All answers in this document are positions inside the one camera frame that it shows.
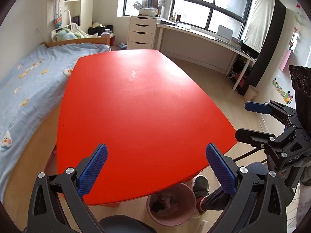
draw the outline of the white desk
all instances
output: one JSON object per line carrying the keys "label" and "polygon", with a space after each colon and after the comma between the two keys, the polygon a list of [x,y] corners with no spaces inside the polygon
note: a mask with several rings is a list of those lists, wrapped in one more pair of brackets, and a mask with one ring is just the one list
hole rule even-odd
{"label": "white desk", "polygon": [[178,32],[183,32],[183,33],[186,33],[186,34],[189,34],[189,35],[193,35],[193,36],[196,36],[196,37],[208,40],[210,42],[213,42],[213,43],[215,43],[217,45],[220,45],[220,46],[222,46],[224,48],[227,48],[227,49],[233,51],[235,54],[234,54],[234,56],[232,58],[232,61],[231,61],[230,65],[229,65],[229,67],[227,69],[226,76],[228,76],[228,74],[229,74],[229,72],[230,72],[230,70],[231,70],[231,68],[233,66],[233,63],[236,60],[238,55],[242,55],[243,57],[247,58],[247,62],[245,64],[245,66],[243,67],[243,70],[241,71],[241,74],[238,77],[238,79],[237,79],[237,81],[236,81],[236,83],[235,83],[235,85],[233,87],[233,90],[235,90],[237,88],[237,86],[240,83],[243,75],[245,74],[245,71],[246,71],[248,65],[250,64],[250,62],[253,62],[253,63],[255,62],[255,60],[252,57],[247,55],[241,49],[239,49],[239,48],[237,48],[235,46],[232,46],[231,44],[228,44],[228,43],[226,43],[226,42],[224,42],[224,41],[222,41],[222,40],[220,40],[218,38],[215,38],[215,37],[210,36],[208,34],[202,33],[200,31],[196,31],[196,30],[193,30],[193,29],[186,30],[186,29],[181,28],[181,27],[177,27],[177,26],[173,26],[173,25],[167,25],[167,24],[161,24],[161,23],[158,23],[157,27],[160,28],[159,37],[158,37],[158,43],[157,43],[157,47],[156,47],[156,49],[158,51],[160,51],[163,33],[164,33],[164,30],[166,30],[166,29],[173,30],[173,31],[178,31]]}

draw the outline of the blue gripper pad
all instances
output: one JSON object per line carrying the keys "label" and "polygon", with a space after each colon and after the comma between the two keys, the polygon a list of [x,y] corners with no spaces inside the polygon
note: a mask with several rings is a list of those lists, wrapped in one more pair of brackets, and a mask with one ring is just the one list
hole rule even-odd
{"label": "blue gripper pad", "polygon": [[251,111],[251,112],[262,113],[262,114],[272,113],[272,109],[267,104],[247,102],[245,103],[244,107],[247,111]]}
{"label": "blue gripper pad", "polygon": [[78,194],[82,198],[85,194],[88,194],[100,171],[102,170],[108,157],[107,147],[103,144],[94,154],[90,162],[85,167],[84,171],[80,174],[78,180]]}
{"label": "blue gripper pad", "polygon": [[237,174],[234,174],[234,172],[230,169],[225,161],[225,158],[229,157],[223,156],[214,144],[210,143],[206,147],[206,159],[212,167],[212,170],[215,173],[222,189],[226,194],[230,194],[231,197],[233,197],[237,192]]}

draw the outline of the drawer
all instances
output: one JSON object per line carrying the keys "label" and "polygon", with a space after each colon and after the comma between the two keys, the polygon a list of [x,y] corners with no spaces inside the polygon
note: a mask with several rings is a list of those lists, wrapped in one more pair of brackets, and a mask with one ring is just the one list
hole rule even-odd
{"label": "drawer", "polygon": [[136,42],[128,42],[128,49],[151,49],[151,44],[143,44],[143,43],[136,43]]}
{"label": "drawer", "polygon": [[152,44],[152,40],[153,34],[151,33],[138,33],[138,32],[128,33],[128,41]]}
{"label": "drawer", "polygon": [[155,27],[151,25],[130,24],[130,32],[154,33]]}
{"label": "drawer", "polygon": [[142,24],[155,26],[155,18],[131,17],[130,24]]}

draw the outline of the table top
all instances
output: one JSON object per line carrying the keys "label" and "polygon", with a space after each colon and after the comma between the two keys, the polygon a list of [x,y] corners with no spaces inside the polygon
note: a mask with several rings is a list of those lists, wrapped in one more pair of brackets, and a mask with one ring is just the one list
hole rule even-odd
{"label": "table top", "polygon": [[237,54],[242,55],[243,57],[247,58],[248,60],[255,62],[254,58],[252,58],[251,56],[249,56],[247,53],[245,53],[244,51],[242,51],[240,48],[233,46],[225,41],[222,41],[219,38],[213,37],[211,35],[208,35],[206,33],[194,30],[194,29],[190,29],[190,30],[186,30],[185,28],[182,27],[178,27],[178,26],[174,26],[174,25],[168,25],[168,24],[163,24],[163,23],[158,23],[157,27],[159,28],[165,28],[165,29],[170,29],[170,30],[175,30],[175,31],[179,31],[179,32],[183,32],[183,33],[187,33],[199,38],[203,38],[206,39],[208,41],[211,41],[217,45],[220,45],[224,48],[227,48]]}
{"label": "table top", "polygon": [[57,136],[58,173],[98,144],[108,159],[88,205],[147,196],[208,166],[206,146],[223,152],[235,130],[206,93],[156,50],[122,50],[78,60],[64,94]]}

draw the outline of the metal bolt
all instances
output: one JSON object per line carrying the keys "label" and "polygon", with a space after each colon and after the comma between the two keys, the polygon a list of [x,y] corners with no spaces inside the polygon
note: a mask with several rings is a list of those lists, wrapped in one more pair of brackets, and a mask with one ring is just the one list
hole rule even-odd
{"label": "metal bolt", "polygon": [[41,178],[43,178],[45,176],[45,173],[44,172],[41,172],[41,173],[39,173],[38,174],[38,177],[41,179]]}
{"label": "metal bolt", "polygon": [[74,169],[72,167],[66,169],[67,174],[73,173],[73,171]]}
{"label": "metal bolt", "polygon": [[276,173],[274,171],[270,171],[269,174],[271,177],[276,177]]}
{"label": "metal bolt", "polygon": [[240,168],[240,172],[242,172],[242,173],[247,173],[248,170],[247,170],[246,167],[242,166],[242,167]]}

